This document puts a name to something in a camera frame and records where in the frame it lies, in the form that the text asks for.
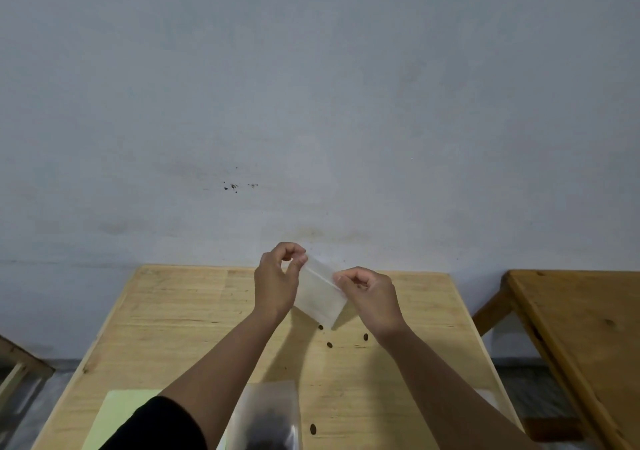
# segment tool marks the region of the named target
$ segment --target person's left hand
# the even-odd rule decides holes
[[[275,317],[280,324],[289,313],[298,292],[298,273],[307,262],[306,249],[296,243],[278,243],[270,252],[264,253],[260,265],[255,269],[255,311],[269,318]],[[282,271],[282,262],[289,261],[287,272]]]

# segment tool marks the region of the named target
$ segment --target black sleeve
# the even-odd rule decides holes
[[[151,398],[109,438],[100,450],[143,448],[207,450],[202,430],[178,403]]]

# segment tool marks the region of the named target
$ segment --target person's right arm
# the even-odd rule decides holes
[[[411,330],[388,276],[351,268],[335,273],[334,280],[396,361],[442,450],[538,448]]]

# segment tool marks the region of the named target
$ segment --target hand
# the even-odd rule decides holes
[[[298,292],[298,273],[307,262],[306,250],[296,243],[278,243],[264,253],[255,269],[254,312],[267,316],[280,324],[289,313]],[[287,272],[282,271],[283,261],[292,260]]]
[[[333,281],[356,306],[362,322],[380,344],[390,335],[408,329],[400,312],[396,287],[387,275],[358,266],[338,271]]]

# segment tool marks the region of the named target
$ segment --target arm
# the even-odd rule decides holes
[[[264,253],[255,270],[255,308],[160,396],[174,400],[196,421],[213,450],[269,338],[296,299],[298,273],[307,261],[295,243]],[[291,260],[286,274],[281,262]]]
[[[334,278],[364,325],[396,361],[442,450],[538,448],[409,328],[388,276],[352,268]]]

